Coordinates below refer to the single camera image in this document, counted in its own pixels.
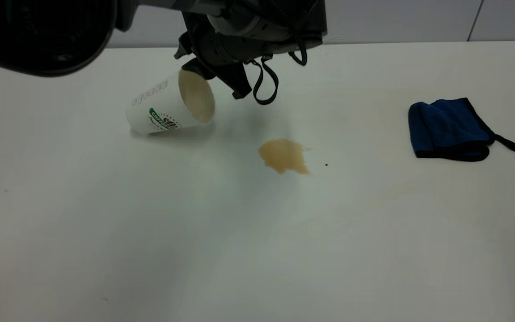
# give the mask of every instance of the white paper cup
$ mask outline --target white paper cup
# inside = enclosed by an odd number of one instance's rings
[[[131,129],[146,135],[208,123],[214,111],[208,81],[181,69],[132,100],[126,114]]]

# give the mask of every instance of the blue cloth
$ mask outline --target blue cloth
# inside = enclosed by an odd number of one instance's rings
[[[413,104],[409,109],[409,128],[417,157],[482,161],[490,153],[488,145],[495,140],[515,151],[515,143],[494,134],[468,98]]]

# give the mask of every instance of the white table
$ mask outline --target white table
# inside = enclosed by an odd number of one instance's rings
[[[468,97],[515,141],[515,42],[280,55],[274,104],[215,80],[213,123],[135,136],[123,110],[173,52],[0,69],[0,322],[515,322],[515,153],[417,159],[407,123]],[[311,176],[264,166],[282,137]]]

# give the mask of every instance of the spilled liquid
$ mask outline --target spilled liquid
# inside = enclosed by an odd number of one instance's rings
[[[276,139],[265,142],[259,149],[259,155],[264,160],[266,167],[270,167],[282,174],[293,170],[299,174],[310,174],[305,160],[302,145],[288,139]]]

